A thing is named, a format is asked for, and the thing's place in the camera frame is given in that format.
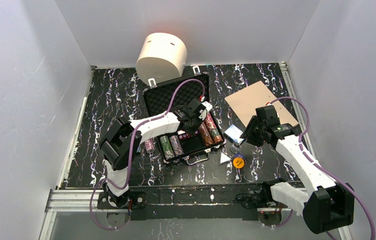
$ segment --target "black marble surface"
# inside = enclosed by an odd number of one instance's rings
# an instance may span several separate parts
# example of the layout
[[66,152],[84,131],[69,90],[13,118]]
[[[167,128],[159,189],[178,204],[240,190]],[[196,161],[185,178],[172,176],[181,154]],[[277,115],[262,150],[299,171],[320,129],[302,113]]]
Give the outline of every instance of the black marble surface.
[[[222,131],[231,124],[241,130],[245,127],[224,100],[230,94],[257,81],[263,81],[276,97],[288,96],[288,90],[277,63],[203,65],[201,72],[210,74],[210,102]],[[184,75],[192,74],[187,66]],[[136,74],[135,68],[97,69],[94,72],[74,157],[68,178],[63,188],[92,188],[106,174],[99,151],[99,141],[118,117],[130,119],[148,117],[142,91],[147,88]],[[285,107],[296,117],[292,103]],[[222,152],[232,157],[228,142]],[[185,186],[218,185],[233,183],[260,183],[282,177],[298,180],[289,164],[269,145],[255,147],[242,144],[241,153],[247,164],[235,169],[231,163],[219,165],[219,152],[214,152],[208,161],[194,166],[184,162],[167,165],[156,146],[155,153],[147,154],[141,145],[132,163],[130,186]]]

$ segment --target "white cylindrical container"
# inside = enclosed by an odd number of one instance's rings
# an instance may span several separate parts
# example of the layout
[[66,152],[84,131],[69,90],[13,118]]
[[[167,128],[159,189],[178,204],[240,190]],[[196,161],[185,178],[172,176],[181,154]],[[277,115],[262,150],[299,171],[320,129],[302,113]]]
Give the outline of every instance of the white cylindrical container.
[[145,39],[136,71],[147,85],[151,78],[156,84],[175,79],[182,76],[186,56],[186,46],[181,39],[168,33],[152,33]]

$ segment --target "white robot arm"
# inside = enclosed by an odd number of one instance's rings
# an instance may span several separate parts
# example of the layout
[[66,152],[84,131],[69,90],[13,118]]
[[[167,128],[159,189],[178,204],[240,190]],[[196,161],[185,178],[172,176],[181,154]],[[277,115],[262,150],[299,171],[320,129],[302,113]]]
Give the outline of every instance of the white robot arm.
[[[193,99],[189,105],[176,106],[167,114],[141,120],[118,119],[100,144],[107,167],[108,193],[118,198],[129,189],[127,176],[131,145],[132,149],[137,149],[147,139],[178,130],[193,134],[211,108],[208,102]],[[319,162],[306,149],[300,150],[301,143],[292,126],[280,124],[274,106],[259,107],[256,113],[241,138],[259,147],[269,143],[288,161],[307,190],[300,191],[278,178],[263,183],[256,201],[287,205],[302,215],[308,228],[316,234],[352,224],[354,197],[351,192],[315,167]]]
[[129,148],[137,149],[138,146],[159,135],[174,133],[184,130],[193,134],[199,125],[205,120],[212,106],[207,101],[200,102],[193,99],[188,105],[176,106],[173,111],[164,112],[140,120],[119,118],[108,130],[105,138],[101,141],[100,149],[104,154],[107,168],[107,187],[113,198],[118,198],[129,190],[127,183]]
[[286,159],[307,190],[300,191],[279,178],[264,182],[257,199],[287,205],[304,217],[315,234],[352,224],[355,199],[351,192],[316,167],[319,162],[305,148],[301,150],[302,143],[290,124],[280,124],[273,105],[259,107],[256,113],[241,138],[259,147],[269,143]]

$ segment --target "metal frame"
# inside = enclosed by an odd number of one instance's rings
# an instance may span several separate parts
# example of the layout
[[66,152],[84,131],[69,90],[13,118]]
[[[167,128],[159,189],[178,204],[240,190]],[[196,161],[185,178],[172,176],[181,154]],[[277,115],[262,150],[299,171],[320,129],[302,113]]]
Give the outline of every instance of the metal frame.
[[[285,62],[279,63],[279,66],[282,70],[282,76],[287,86],[289,95],[293,98],[296,98],[294,88],[292,86],[292,81],[291,81],[291,78],[289,77],[288,66],[286,65]],[[67,151],[67,159],[66,159],[66,162],[64,163],[63,170],[61,171],[60,177],[58,179],[57,188],[61,187],[61,184],[63,183],[65,179],[67,179],[68,174],[69,174],[71,161],[74,155],[74,148],[76,146],[77,136],[80,130],[80,125],[81,125],[84,109],[86,106],[87,95],[89,93],[91,82],[92,82],[92,76],[91,76],[91,80],[89,82],[88,88],[86,90],[86,94],[83,99],[82,106],[80,108],[80,112],[79,112],[79,116],[76,122],[73,137],[70,142],[69,149]],[[296,102],[293,102],[293,106],[294,106],[294,110],[297,115],[300,127],[302,130],[304,130],[306,123],[304,122],[304,118],[303,118],[300,106]],[[316,157],[316,154],[311,144],[308,133],[304,135],[304,140],[309,148],[310,153],[314,157]],[[102,190],[98,189],[93,196],[92,211],[110,212],[110,213],[126,213],[127,212],[126,209],[97,209],[96,205],[98,201],[98,196],[101,192]],[[92,195],[92,190],[90,189],[52,190],[48,197],[48,202],[47,202],[46,209],[45,209],[45,219],[44,219],[44,223],[41,229],[41,233],[39,235],[39,239],[40,240],[50,239],[57,212],[89,212],[89,201],[90,201],[91,195]],[[274,208],[258,208],[257,211],[273,212]],[[290,211],[290,208],[284,208],[283,211]],[[339,233],[341,235],[342,240],[352,240],[348,227],[340,228]]]

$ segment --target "white wall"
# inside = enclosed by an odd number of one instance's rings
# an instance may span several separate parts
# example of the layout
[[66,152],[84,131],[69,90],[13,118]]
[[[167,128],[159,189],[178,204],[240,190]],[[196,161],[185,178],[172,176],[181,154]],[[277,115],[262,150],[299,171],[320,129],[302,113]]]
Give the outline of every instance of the white wall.
[[[319,161],[350,182],[376,223],[376,0],[325,0],[289,61]],[[369,239],[356,203],[354,239]]]
[[0,239],[37,239],[90,66],[54,0],[0,1]]
[[134,67],[145,37],[174,34],[187,64],[287,61],[318,0],[56,0],[91,65]]
[[[283,212],[284,218],[289,215]],[[97,220],[107,225],[105,213],[97,212]],[[123,223],[124,215],[110,216],[109,221]],[[340,240],[336,230],[331,233]],[[259,221],[237,218],[149,219],[131,221],[119,231],[106,231],[92,222],[88,212],[59,212],[52,240],[329,240],[326,233],[316,235],[308,230],[304,219],[293,214],[283,227],[272,230]]]

